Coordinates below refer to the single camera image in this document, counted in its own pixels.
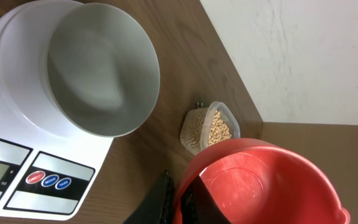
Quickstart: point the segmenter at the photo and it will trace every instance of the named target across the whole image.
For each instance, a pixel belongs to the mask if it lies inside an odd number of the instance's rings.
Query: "container of grains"
[[[240,127],[224,103],[215,101],[209,108],[187,113],[180,131],[180,142],[196,155],[218,142],[240,138]]]

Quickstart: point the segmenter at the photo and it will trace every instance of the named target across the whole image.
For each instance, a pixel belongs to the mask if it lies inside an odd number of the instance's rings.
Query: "white digital scale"
[[[47,48],[43,30],[48,27],[37,27],[37,20],[53,15],[54,26],[79,5],[29,2],[0,18],[1,217],[71,218],[111,146],[113,138],[87,133],[66,119],[45,91],[45,74],[38,72],[45,59],[37,51]],[[37,16],[24,20],[32,15]],[[37,35],[37,41],[23,39],[26,32]],[[26,55],[17,53],[22,45],[29,49]]]

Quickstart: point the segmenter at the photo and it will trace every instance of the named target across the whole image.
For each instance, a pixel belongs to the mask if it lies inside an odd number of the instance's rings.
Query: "white wall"
[[[358,124],[358,0],[201,0],[263,121]]]

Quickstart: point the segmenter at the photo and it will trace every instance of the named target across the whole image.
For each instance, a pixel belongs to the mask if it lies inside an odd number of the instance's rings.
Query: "blue button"
[[[44,180],[42,181],[41,185],[43,187],[50,187],[53,184],[55,184],[58,180],[59,180],[59,175],[52,174],[52,175],[49,175],[46,178],[44,178]]]
[[[66,187],[68,187],[71,184],[71,178],[66,177],[63,178],[62,180],[59,180],[59,182],[57,182],[55,188],[58,190],[63,190]]]

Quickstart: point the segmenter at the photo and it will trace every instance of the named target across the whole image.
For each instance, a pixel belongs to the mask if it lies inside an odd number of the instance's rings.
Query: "table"
[[[0,0],[0,17],[25,2]],[[179,141],[181,124],[199,100],[224,102],[243,138],[259,138],[262,132],[262,119],[199,0],[99,2],[129,13],[151,38],[160,94],[150,118],[113,141],[80,211],[66,223],[122,223],[165,168],[177,181],[193,157]],[[0,217],[0,223],[8,222],[51,221]]]

